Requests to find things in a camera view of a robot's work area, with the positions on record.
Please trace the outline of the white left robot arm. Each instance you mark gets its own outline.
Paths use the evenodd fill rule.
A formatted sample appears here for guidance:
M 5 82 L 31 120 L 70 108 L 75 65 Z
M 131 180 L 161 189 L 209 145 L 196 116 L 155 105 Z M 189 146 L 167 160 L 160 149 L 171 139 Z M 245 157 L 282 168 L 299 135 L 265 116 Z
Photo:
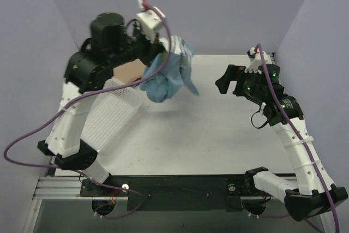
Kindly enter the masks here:
M 114 68 L 139 59 L 149 65 L 164 50 L 158 30 L 161 17 L 141 11 L 130 21 L 133 34 L 127 34 L 122 15 L 102 13 L 90 24 L 91 36 L 74 53 L 64 73 L 59 116 L 50 135 L 38 142 L 46 156 L 54 156 L 62 170 L 82 171 L 93 179 L 93 190 L 100 196 L 111 192 L 109 172 L 98 162 L 98 152 L 82 139 L 88 114 L 100 90 L 113 77 Z

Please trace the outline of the white perforated plastic basket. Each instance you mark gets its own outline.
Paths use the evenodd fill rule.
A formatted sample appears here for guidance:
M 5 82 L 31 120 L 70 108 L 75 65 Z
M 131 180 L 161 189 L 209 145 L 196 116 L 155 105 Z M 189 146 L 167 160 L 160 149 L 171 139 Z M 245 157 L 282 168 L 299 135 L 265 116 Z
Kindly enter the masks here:
M 98 152 L 106 149 L 134 118 L 141 104 L 140 95 L 132 87 L 97 95 L 81 139 Z

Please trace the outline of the light blue t shirt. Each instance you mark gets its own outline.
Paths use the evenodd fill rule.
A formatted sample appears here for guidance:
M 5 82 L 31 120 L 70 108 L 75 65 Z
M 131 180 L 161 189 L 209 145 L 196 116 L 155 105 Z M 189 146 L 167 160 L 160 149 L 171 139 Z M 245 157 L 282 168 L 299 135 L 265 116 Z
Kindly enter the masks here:
M 161 38 L 165 51 L 158 54 L 149 67 L 145 67 L 142 78 L 149 80 L 140 84 L 148 99 L 162 103 L 171 99 L 182 87 L 192 94 L 199 95 L 191 78 L 192 57 L 195 48 L 183 38 L 173 35 L 171 40 Z

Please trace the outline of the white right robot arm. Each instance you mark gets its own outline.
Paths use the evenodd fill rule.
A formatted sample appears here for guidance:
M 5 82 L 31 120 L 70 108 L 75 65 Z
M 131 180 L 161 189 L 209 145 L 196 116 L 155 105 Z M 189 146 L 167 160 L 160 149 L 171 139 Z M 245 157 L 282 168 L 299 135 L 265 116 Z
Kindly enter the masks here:
M 245 66 L 228 65 L 215 84 L 221 94 L 228 91 L 232 81 L 237 97 L 257 104 L 267 124 L 280 138 L 297 178 L 289 182 L 267 168 L 246 172 L 244 190 L 249 194 L 265 192 L 285 204 L 289 215 L 300 222 L 330 211 L 329 200 L 339 205 L 348 198 L 344 187 L 338 187 L 328 176 L 312 145 L 304 114 L 295 97 L 284 92 L 279 82 L 280 67 L 268 64 L 249 73 Z

